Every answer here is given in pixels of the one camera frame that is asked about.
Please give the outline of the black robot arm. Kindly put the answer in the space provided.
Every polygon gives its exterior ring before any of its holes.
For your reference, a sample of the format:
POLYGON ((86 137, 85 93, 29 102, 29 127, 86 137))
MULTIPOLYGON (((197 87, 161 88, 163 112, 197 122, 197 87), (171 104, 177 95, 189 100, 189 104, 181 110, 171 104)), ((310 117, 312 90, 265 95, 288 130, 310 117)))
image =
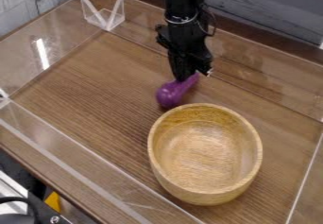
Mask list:
POLYGON ((174 77, 186 81, 201 72, 209 76, 214 56, 206 45, 206 38, 214 15, 206 8, 205 0, 165 0, 165 25, 157 25, 157 42, 169 50, 174 77))

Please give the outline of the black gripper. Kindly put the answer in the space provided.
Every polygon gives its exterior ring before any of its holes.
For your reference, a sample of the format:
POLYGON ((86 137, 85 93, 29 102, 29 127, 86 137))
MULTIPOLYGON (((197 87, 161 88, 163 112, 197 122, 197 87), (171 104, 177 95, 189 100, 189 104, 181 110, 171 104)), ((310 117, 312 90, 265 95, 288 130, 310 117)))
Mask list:
POLYGON ((155 27, 157 42, 169 50, 170 65, 177 81, 186 81, 195 73, 209 77, 214 56, 206 46, 209 19, 198 17, 193 22, 155 27))

